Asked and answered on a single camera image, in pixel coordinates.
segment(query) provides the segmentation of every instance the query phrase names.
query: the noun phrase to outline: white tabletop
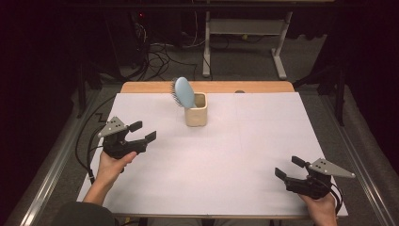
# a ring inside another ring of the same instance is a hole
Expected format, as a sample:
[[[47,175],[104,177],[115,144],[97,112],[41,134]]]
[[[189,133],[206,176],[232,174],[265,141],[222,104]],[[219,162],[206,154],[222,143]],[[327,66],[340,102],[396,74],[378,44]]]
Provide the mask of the white tabletop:
[[[274,174],[278,167],[305,179],[292,155],[309,162],[324,158],[299,94],[207,95],[204,127],[186,126],[184,109],[168,93],[117,95],[110,118],[143,121],[126,139],[152,131],[157,139],[120,175],[104,207],[129,216],[306,218],[304,202]],[[100,150],[91,163],[95,172]],[[78,201],[89,186],[85,180]],[[338,216],[347,216],[345,206]]]

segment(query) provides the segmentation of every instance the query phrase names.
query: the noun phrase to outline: wooden table edge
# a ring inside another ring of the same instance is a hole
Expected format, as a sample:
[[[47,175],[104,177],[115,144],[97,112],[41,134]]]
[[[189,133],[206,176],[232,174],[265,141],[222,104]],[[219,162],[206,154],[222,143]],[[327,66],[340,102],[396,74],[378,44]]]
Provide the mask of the wooden table edge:
[[[168,93],[170,81],[161,82],[126,82],[120,93]],[[190,82],[195,92],[205,93],[246,93],[295,92],[287,81],[194,81]]]

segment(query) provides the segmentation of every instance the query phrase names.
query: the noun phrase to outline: cup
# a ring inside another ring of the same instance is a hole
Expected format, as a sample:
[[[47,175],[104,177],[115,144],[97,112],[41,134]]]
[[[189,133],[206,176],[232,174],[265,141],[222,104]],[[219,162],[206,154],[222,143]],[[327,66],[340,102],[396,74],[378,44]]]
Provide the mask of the cup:
[[[208,121],[208,101],[203,92],[194,93],[194,103],[196,107],[185,108],[185,124],[187,126],[204,126]]]

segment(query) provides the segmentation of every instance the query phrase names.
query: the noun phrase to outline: blue hairbrush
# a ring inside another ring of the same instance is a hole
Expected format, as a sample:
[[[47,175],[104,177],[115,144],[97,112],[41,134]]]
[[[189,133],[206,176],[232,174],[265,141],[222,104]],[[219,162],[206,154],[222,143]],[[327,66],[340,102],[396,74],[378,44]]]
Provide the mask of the blue hairbrush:
[[[194,91],[185,77],[173,78],[170,86],[176,104],[185,108],[195,108]]]

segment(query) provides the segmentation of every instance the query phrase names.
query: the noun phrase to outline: human hand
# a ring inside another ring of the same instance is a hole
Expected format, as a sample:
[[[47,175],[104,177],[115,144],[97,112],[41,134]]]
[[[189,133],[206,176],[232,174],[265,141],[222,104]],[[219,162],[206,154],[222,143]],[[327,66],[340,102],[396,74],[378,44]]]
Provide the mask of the human hand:
[[[316,226],[336,226],[335,199],[328,193],[325,197],[314,200],[309,196],[298,196],[308,205],[309,215]]]
[[[106,194],[120,176],[123,168],[131,163],[136,156],[136,152],[131,152],[121,159],[115,159],[102,152],[97,178],[88,190],[88,194],[83,199],[83,202],[103,205]]]

